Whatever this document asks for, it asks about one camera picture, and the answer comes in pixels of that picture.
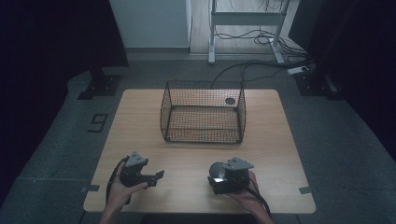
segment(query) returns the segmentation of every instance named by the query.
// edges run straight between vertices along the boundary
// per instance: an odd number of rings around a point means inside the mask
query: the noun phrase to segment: wooden table
[[[316,206],[289,124],[276,91],[245,90],[247,126],[242,144],[166,143],[160,130],[163,90],[128,90],[120,101],[92,185],[88,212],[105,208],[106,184],[117,163],[133,151],[148,159],[143,175],[165,170],[157,187],[137,192],[122,211],[143,213],[245,213],[226,195],[210,188],[208,169],[215,161],[238,157],[254,165],[260,192],[273,213],[313,213]]]

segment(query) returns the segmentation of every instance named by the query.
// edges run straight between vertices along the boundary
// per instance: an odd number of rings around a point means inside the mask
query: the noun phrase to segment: wire mesh basket
[[[242,143],[246,102],[241,82],[168,81],[161,107],[167,142]]]

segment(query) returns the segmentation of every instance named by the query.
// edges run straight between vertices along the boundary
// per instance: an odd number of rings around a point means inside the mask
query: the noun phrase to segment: cable
[[[106,187],[106,204],[107,204],[108,196],[110,195],[110,190],[111,190],[111,186],[113,185],[114,178],[117,176],[117,171],[119,170],[119,167],[122,164],[122,162],[123,161],[127,162],[128,159],[129,159],[129,157],[126,157],[126,158],[120,160],[119,163],[117,164],[116,168],[114,168],[113,173],[111,174],[110,178],[108,179],[107,187]]]
[[[275,1],[274,1],[273,6],[269,7],[269,8],[271,8],[273,11],[275,11],[275,9],[279,8],[279,12],[281,12],[282,11],[282,7],[283,7],[283,0],[281,0],[280,4],[277,5],[277,7],[275,7]]]
[[[81,223],[82,223],[82,219],[84,218],[84,216],[85,216],[86,213],[87,213],[87,212],[86,212],[85,210],[82,212],[81,217],[79,218],[78,224],[81,224]]]
[[[302,56],[299,56],[299,55],[290,55],[290,56],[287,57],[288,63],[292,63],[292,62],[290,61],[290,58],[303,58],[303,57],[302,57]]]
[[[259,61],[259,60],[251,60],[251,61],[247,61],[245,63],[237,63],[234,65],[231,65],[229,67],[226,67],[225,69],[223,69],[221,72],[219,72],[216,77],[213,79],[212,81],[212,85],[210,86],[210,89],[213,88],[213,85],[215,84],[215,82],[220,78],[221,75],[223,75],[225,72],[227,72],[228,70],[238,67],[239,66],[239,76],[241,77],[241,82],[245,85],[246,82],[250,82],[250,81],[255,81],[261,78],[265,78],[265,77],[274,77],[274,75],[278,74],[279,72],[281,72],[284,69],[288,69],[288,68],[292,68],[292,67],[299,67],[299,66],[304,66],[304,65],[309,65],[313,63],[313,60],[307,60],[307,59],[303,59],[300,62],[297,63],[290,63],[290,64],[278,64],[278,63],[268,63],[268,62],[264,62],[264,61]],[[279,68],[279,70],[275,71],[271,76],[262,76],[262,77],[255,77],[253,79],[245,79],[246,76],[246,70],[252,66],[252,65],[265,65],[265,66],[272,66],[272,67],[277,67]]]
[[[269,0],[267,0],[266,2],[265,2],[265,10],[264,11],[267,11],[268,10],[268,6],[270,5],[270,1]]]
[[[258,35],[255,35],[255,36],[247,36],[247,35],[250,35],[250,34],[252,34],[254,32],[260,32],[260,33]],[[254,39],[254,43],[259,44],[259,45],[271,44],[270,38],[274,38],[275,37],[274,34],[262,30],[261,27],[258,30],[252,30],[252,31],[249,31],[249,32],[247,32],[245,34],[242,34],[242,35],[228,35],[228,34],[218,33],[218,31],[217,31],[217,29],[215,27],[215,35],[218,38],[225,39],[225,40],[227,40],[227,39]],[[290,47],[286,43],[286,41],[292,42],[291,40],[285,40],[282,37],[279,37],[279,41],[277,42],[285,53],[288,53],[288,54],[291,54],[291,55],[299,55],[299,56],[302,56],[302,57],[307,57],[308,56],[308,54],[307,54],[307,52],[305,52],[305,50]]]
[[[267,1],[268,2],[268,0],[262,0],[262,4],[261,5],[259,5],[259,7],[257,8],[257,10],[256,11],[259,11],[259,9],[262,7],[262,5],[264,4],[264,2],[265,1]]]
[[[253,195],[257,200],[259,200],[262,205],[264,205],[265,210],[268,213],[269,217],[272,217],[271,214],[271,210],[270,210],[270,206],[268,205],[267,201],[265,201],[265,199],[260,195],[258,188],[256,187],[256,185],[254,184],[253,180],[249,178],[249,180],[253,183],[253,185],[255,186],[257,191],[254,191],[253,189],[251,189],[249,186],[246,186],[244,184],[242,184],[241,182],[239,182],[237,179],[235,179],[233,176],[227,176],[227,178],[231,178],[231,180],[233,182],[235,182],[237,185],[241,186],[244,190],[246,190],[247,192],[249,192],[251,195]]]
[[[232,0],[230,0],[230,5],[233,8],[233,11],[236,11],[235,8],[233,7],[233,1]]]

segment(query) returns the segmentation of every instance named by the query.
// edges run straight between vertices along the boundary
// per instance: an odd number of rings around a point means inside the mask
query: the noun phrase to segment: hand
[[[249,188],[253,189],[254,191],[259,192],[259,186],[257,185],[256,175],[249,171],[248,176],[250,177],[250,184]],[[267,211],[265,211],[262,203],[251,193],[247,192],[246,190],[242,190],[236,193],[227,194],[231,198],[235,199],[237,202],[241,204],[241,206],[247,210],[250,214],[252,214],[258,223],[264,224],[273,224],[273,220],[268,216]]]
[[[116,223],[122,207],[126,202],[128,202],[128,200],[131,198],[131,195],[141,189],[145,189],[148,186],[148,183],[141,183],[130,188],[125,187],[120,182],[120,173],[124,165],[125,162],[120,164],[117,174],[114,177],[110,193],[108,194],[105,211],[103,212],[100,221],[101,224]]]
[[[120,173],[124,167],[125,162],[121,163],[117,174],[114,177],[111,190],[108,195],[108,202],[106,207],[111,206],[114,209],[121,209],[125,203],[131,198],[131,195],[141,189],[145,189],[148,183],[141,183],[133,187],[127,188],[120,182]]]
[[[249,171],[248,176],[252,180],[250,181],[248,187],[258,192],[259,186],[257,185],[256,175],[253,172]],[[236,193],[230,193],[227,195],[235,199],[237,202],[239,202],[242,205],[242,207],[245,210],[247,210],[249,213],[257,209],[257,207],[262,207],[262,203],[255,196],[253,196],[251,193],[247,192],[246,190],[242,190]]]

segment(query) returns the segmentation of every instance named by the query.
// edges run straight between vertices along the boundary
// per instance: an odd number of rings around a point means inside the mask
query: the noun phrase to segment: white wall
[[[110,0],[125,48],[188,48],[191,0]]]

